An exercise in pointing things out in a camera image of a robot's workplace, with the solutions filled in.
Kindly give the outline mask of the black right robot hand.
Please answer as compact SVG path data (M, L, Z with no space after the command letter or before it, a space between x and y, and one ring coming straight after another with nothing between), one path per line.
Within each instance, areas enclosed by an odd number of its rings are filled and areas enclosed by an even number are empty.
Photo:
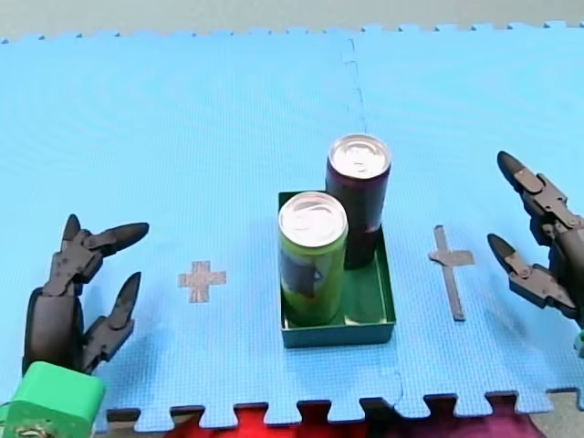
M500 151L497 165L521 198L535 240L548 248L548 266L530 266L505 239L487 236L510 290L539 308L556 308L582 326L583 217L569 210L568 197L549 178L531 172L513 155Z

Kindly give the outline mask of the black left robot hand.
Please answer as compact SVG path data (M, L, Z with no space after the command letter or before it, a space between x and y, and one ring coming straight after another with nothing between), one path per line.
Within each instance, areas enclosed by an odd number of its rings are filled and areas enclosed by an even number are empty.
M111 360L134 330L141 272L123 283L112 310L84 328L80 301L83 287L99 272L103 260L137 244L150 231L146 222L122 224L93 234L70 214L52 255L47 282L34 289L26 311L22 372L35 362L47 362L92 374Z

